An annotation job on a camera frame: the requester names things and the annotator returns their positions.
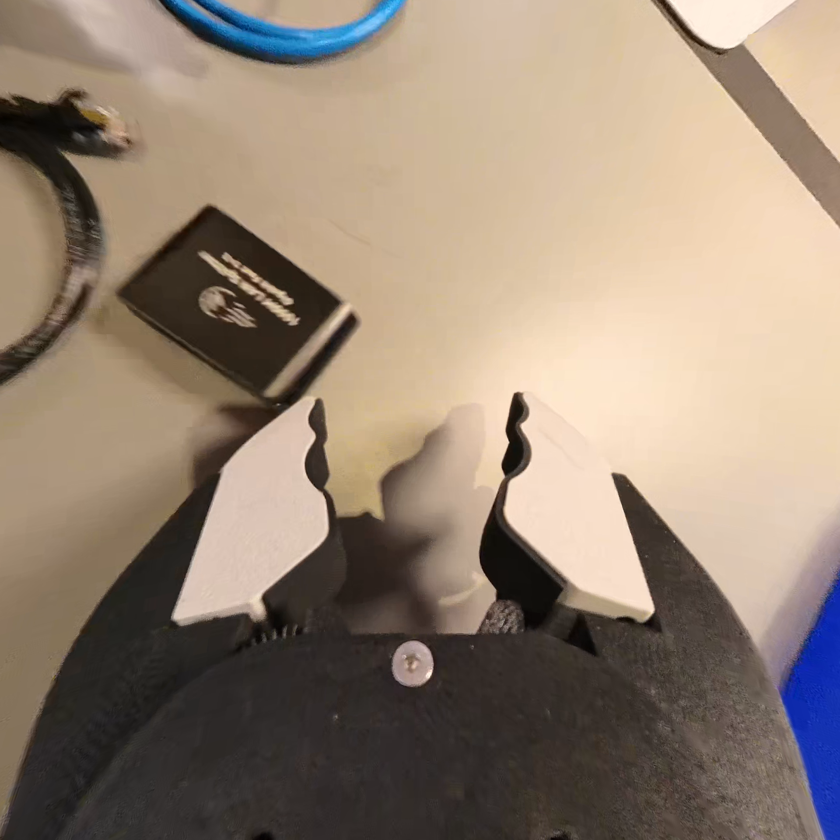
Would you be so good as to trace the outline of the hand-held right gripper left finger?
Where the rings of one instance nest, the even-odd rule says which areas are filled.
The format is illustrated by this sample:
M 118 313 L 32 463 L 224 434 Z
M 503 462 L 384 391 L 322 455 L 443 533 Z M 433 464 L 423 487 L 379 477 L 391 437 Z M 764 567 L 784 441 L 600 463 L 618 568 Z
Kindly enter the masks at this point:
M 247 616 L 302 625 L 346 575 L 333 500 L 322 400 L 305 397 L 228 460 L 171 619 L 176 625 Z

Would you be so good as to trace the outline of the bright blue panel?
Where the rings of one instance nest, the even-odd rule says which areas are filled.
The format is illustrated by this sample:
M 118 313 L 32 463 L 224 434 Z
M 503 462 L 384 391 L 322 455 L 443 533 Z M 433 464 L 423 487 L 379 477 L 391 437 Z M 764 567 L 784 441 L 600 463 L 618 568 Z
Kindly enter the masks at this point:
M 782 690 L 825 839 L 839 838 L 839 580 Z

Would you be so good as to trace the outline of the white monitor stand base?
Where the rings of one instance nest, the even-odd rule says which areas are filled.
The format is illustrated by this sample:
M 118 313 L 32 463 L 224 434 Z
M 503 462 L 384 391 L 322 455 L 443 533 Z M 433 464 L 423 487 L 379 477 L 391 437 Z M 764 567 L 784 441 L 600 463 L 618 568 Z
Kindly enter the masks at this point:
M 702 45 L 729 50 L 777 18 L 794 1 L 664 1 Z

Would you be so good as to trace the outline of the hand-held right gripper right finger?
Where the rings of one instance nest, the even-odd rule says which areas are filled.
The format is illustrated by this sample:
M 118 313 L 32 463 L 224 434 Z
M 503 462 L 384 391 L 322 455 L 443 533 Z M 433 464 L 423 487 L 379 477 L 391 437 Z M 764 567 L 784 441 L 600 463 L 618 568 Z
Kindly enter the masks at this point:
M 497 599 L 541 618 L 555 604 L 647 623 L 651 594 L 613 473 L 590 442 L 530 392 L 516 392 L 502 480 L 479 545 Z

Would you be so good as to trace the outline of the black network splitter box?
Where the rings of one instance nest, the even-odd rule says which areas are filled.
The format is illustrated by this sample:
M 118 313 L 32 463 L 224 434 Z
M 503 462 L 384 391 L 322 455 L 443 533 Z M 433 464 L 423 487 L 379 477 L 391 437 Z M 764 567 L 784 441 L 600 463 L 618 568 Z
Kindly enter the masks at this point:
M 118 299 L 268 406 L 298 400 L 359 323 L 348 302 L 213 205 L 147 258 Z

